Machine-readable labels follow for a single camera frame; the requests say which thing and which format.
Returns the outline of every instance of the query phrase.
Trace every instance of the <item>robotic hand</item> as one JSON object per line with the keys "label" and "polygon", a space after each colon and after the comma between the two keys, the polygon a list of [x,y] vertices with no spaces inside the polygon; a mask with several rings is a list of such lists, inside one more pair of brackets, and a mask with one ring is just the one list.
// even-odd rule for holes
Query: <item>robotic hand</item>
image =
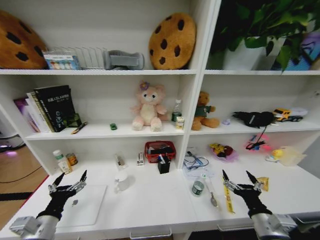
{"label": "robotic hand", "polygon": [[87,184],[87,170],[84,171],[80,181],[73,185],[58,186],[64,177],[61,174],[52,185],[49,185],[51,201],[44,211],[36,218],[25,216],[17,218],[10,226],[10,230],[28,240],[54,239],[57,223],[62,217],[62,212],[67,200],[81,191]]}
{"label": "robotic hand", "polygon": [[245,201],[249,209],[248,215],[253,221],[254,230],[260,240],[290,239],[289,232],[295,229],[297,224],[289,215],[273,214],[263,205],[259,199],[263,187],[262,182],[246,171],[253,185],[235,184],[229,180],[224,170],[222,173],[223,184]]}

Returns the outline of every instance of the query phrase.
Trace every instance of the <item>yellow snack packet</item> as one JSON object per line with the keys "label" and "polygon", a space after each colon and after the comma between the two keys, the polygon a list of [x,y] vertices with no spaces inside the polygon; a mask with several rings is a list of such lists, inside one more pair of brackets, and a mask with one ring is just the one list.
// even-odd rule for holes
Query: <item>yellow snack packet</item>
{"label": "yellow snack packet", "polygon": [[269,190],[269,178],[268,177],[265,177],[265,176],[262,176],[262,177],[258,177],[257,180],[259,182],[262,182],[263,183],[263,190],[268,192]]}

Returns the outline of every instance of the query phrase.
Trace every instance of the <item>dish rack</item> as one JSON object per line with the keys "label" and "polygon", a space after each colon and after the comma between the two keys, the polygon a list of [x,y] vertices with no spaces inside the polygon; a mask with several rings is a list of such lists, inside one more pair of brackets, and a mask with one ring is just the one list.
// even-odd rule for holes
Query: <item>dish rack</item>
{"label": "dish rack", "polygon": [[49,51],[70,52],[77,56],[81,69],[83,70],[104,70],[104,51],[106,48],[99,47],[64,47],[54,46],[50,47]]}

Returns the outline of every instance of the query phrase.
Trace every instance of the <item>white mug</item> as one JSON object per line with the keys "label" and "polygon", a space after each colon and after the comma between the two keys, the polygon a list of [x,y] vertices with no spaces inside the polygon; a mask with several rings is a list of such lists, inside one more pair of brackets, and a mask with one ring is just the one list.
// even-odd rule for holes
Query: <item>white mug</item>
{"label": "white mug", "polygon": [[120,171],[115,175],[116,188],[120,191],[126,190],[130,186],[128,174],[125,171]]}

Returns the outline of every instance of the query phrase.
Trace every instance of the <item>drawer handle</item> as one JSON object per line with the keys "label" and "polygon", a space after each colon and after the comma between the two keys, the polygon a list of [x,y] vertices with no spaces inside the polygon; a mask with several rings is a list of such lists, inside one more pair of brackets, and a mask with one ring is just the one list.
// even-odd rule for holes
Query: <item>drawer handle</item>
{"label": "drawer handle", "polygon": [[151,235],[151,236],[132,236],[130,232],[130,239],[131,240],[138,240],[138,239],[149,239],[149,238],[163,238],[163,237],[170,237],[172,235],[172,230],[169,228],[170,232],[168,234],[163,235]]}
{"label": "drawer handle", "polygon": [[219,224],[217,225],[220,232],[231,232],[231,231],[238,231],[238,230],[250,230],[254,229],[253,225],[250,226],[236,226],[236,227],[220,227]]}
{"label": "drawer handle", "polygon": [[302,224],[320,224],[320,220],[316,221],[302,221],[300,218],[296,217],[296,219]]}

